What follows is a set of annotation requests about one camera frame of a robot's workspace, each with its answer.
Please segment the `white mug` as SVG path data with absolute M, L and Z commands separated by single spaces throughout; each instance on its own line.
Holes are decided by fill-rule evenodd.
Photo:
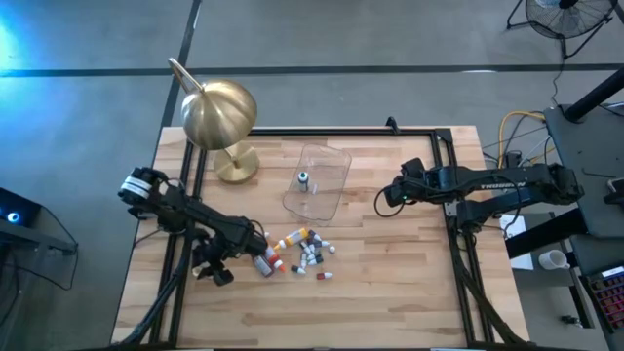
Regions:
M 567 260 L 567 256 L 560 250 L 551 250 L 542 253 L 538 257 L 539 265 L 545 270 L 557 270 L 570 268 L 570 263 Z

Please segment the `black pole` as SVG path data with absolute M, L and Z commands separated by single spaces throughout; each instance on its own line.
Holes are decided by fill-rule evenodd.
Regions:
M 624 67 L 619 68 L 586 96 L 570 105 L 565 110 L 564 117 L 568 122 L 575 124 L 583 123 L 587 113 L 599 107 L 608 98 L 622 89 L 624 89 Z

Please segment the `keypad with coloured keys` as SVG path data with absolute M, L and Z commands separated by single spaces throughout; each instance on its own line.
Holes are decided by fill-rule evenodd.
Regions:
M 582 276 L 581 283 L 607 332 L 623 332 L 624 266 L 614 266 L 602 272 Z

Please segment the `white paper sheet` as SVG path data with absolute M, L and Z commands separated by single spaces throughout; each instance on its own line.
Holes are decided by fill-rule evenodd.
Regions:
M 499 225 L 503 230 L 503 238 L 508 241 L 527 230 L 525 219 L 522 215 L 515 217 L 513 214 L 503 214 L 499 219 Z M 520 270 L 533 270 L 532 257 L 530 253 L 517 256 L 511 259 L 511 267 Z

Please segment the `large dark red colouring bottle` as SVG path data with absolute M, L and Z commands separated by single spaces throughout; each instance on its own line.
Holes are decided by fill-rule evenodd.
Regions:
M 255 255 L 253 257 L 253 265 L 264 278 L 268 278 L 274 274 L 273 266 L 263 255 Z

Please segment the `black floor fan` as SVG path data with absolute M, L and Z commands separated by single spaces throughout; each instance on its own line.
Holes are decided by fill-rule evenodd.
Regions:
M 576 56 L 612 20 L 618 0 L 518 0 L 506 29 L 531 27 L 560 44 L 563 61 Z

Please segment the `black aluminium table frame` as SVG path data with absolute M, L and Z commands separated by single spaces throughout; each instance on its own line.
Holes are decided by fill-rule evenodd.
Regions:
M 446 161 L 449 148 L 433 129 L 260 129 L 250 138 L 260 167 L 228 185 L 213 169 L 202 177 L 203 201 L 228 215 L 259 221 L 272 240 L 303 226 L 283 197 L 302 147 L 348 152 L 352 163 L 334 218 L 317 226 L 336 253 L 305 275 L 261 277 L 246 258 L 230 259 L 234 281 L 218 287 L 190 280 L 177 345 L 181 348 L 415 349 L 478 347 L 485 330 L 472 295 L 458 288 L 440 206 L 390 210 L 381 195 L 400 166 L 418 157 Z M 317 280 L 331 272 L 333 277 Z

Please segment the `large yellow colouring bottle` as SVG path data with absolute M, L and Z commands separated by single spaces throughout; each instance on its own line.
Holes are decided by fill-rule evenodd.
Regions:
M 287 235 L 284 239 L 280 240 L 274 247 L 275 250 L 285 249 L 294 245 L 297 245 L 302 240 L 309 236 L 309 232 L 305 227 L 295 230 Z

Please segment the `black side desk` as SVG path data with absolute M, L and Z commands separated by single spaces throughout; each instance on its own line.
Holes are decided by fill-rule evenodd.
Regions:
M 562 166 L 574 171 L 584 189 L 575 209 L 548 222 L 570 240 L 581 282 L 582 276 L 624 266 L 624 117 L 599 107 L 580 124 L 568 122 L 559 107 L 544 116 Z M 610 351 L 624 351 L 624 331 L 608 333 L 599 316 L 597 328 Z

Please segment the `clear plastic bin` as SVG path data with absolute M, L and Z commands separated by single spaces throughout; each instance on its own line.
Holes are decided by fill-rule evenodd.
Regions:
M 351 162 L 351 155 L 342 149 L 305 144 L 283 197 L 284 208 L 303 220 L 330 222 L 337 211 Z M 300 172 L 309 173 L 309 191 L 305 193 L 298 189 Z

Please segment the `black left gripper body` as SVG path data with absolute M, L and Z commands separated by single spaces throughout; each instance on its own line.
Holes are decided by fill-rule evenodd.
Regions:
M 226 255 L 240 256 L 247 254 L 247 251 L 266 249 L 266 246 L 254 239 L 255 232 L 261 233 L 255 228 L 254 223 L 245 217 L 226 219 L 223 234 L 226 241 Z

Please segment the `black box with blue light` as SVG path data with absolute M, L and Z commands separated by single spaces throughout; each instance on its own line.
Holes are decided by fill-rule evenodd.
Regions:
M 30 266 L 12 263 L 11 267 L 70 291 L 74 285 L 79 260 L 79 244 L 58 217 L 46 206 L 0 187 L 0 248 L 32 249 L 35 256 Z M 67 284 L 44 273 L 44 260 L 49 251 L 74 256 Z

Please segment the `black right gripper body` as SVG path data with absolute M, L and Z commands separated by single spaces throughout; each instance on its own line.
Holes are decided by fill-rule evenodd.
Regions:
M 403 177 L 401 173 L 395 178 L 401 181 L 401 193 L 392 194 L 392 196 L 404 196 L 405 203 L 442 204 L 444 202 L 437 170 L 425 171 L 423 178 Z

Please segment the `brass dome table lamp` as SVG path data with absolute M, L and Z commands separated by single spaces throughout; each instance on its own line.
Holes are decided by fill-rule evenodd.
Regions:
M 169 58 L 168 64 L 185 92 L 180 114 L 188 140 L 215 153 L 213 167 L 221 181 L 238 184 L 250 180 L 259 170 L 259 157 L 245 142 L 257 118 L 252 94 L 231 80 L 201 83 L 174 58 Z

